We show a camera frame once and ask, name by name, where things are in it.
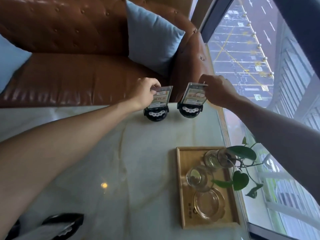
light blue pillow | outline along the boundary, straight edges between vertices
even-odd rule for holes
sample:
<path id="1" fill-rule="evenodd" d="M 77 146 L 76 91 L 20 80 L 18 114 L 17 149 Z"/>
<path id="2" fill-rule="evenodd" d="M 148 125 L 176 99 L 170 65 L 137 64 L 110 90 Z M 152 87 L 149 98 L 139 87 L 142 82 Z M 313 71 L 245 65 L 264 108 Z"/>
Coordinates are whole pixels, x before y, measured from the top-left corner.
<path id="1" fill-rule="evenodd" d="M 168 76 L 169 65 L 185 32 L 143 7 L 126 0 L 129 59 Z"/>
<path id="2" fill-rule="evenodd" d="M 15 47 L 0 34 L 0 93 L 9 83 L 13 73 L 18 70 L 32 53 Z"/>

ashtray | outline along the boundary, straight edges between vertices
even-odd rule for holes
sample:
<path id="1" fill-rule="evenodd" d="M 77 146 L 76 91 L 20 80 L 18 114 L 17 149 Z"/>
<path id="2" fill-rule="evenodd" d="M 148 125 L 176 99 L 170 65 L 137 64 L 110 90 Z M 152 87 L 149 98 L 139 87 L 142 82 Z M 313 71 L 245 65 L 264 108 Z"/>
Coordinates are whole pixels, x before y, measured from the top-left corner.
<path id="1" fill-rule="evenodd" d="M 212 222 L 221 219 L 226 212 L 224 197 L 220 191 L 215 188 L 205 193 L 195 192 L 193 204 L 199 216 Z"/>

forearm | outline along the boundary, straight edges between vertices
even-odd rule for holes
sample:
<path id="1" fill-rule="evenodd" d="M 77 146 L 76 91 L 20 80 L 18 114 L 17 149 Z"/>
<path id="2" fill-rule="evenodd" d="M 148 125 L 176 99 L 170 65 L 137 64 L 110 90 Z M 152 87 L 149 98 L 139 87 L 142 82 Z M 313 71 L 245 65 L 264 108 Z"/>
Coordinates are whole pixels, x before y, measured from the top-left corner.
<path id="1" fill-rule="evenodd" d="M 54 121 L 0 143 L 0 238 L 50 181 L 130 113 L 128 106 Z"/>
<path id="2" fill-rule="evenodd" d="M 274 158 L 320 203 L 320 133 L 242 97 L 230 110 Z"/>

brown leather sofa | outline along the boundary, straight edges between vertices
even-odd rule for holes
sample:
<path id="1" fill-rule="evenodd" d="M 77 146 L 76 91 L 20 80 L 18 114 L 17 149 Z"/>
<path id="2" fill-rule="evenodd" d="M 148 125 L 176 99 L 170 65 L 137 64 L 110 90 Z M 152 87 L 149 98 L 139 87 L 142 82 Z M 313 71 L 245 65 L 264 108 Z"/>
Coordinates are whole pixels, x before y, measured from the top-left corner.
<path id="1" fill-rule="evenodd" d="M 128 58 L 124 0 L 0 0 L 0 34 L 33 53 L 0 94 L 0 107 L 109 105 L 140 77 L 173 85 L 170 100 L 179 101 L 188 82 L 210 73 L 202 37 L 179 11 L 131 1 L 186 31 L 169 77 Z"/>

person's left hand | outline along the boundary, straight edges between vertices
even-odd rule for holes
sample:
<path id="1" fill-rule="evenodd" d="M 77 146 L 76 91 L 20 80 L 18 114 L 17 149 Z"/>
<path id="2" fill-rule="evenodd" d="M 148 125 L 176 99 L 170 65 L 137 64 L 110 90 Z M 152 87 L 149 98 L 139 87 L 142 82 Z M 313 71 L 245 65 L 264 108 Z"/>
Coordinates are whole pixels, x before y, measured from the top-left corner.
<path id="1" fill-rule="evenodd" d="M 156 94 L 156 91 L 150 90 L 152 86 L 161 87 L 161 84 L 155 78 L 138 79 L 128 96 L 128 102 L 130 102 L 133 111 L 145 109 L 151 104 L 153 95 Z"/>

